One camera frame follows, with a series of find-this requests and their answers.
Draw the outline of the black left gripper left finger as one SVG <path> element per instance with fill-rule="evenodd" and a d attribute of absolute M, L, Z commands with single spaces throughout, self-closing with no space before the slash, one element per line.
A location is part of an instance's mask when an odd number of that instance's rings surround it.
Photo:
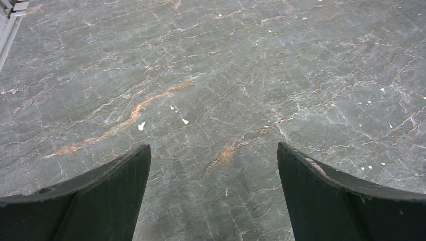
<path fill-rule="evenodd" d="M 79 176 L 1 198 L 1 240 L 131 240 L 150 166 L 142 144 Z"/>

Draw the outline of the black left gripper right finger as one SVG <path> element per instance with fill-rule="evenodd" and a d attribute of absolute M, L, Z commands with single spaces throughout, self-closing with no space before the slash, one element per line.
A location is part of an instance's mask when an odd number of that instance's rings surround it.
<path fill-rule="evenodd" d="M 425 195 L 369 182 L 287 143 L 277 166 L 296 240 L 425 240 Z"/>

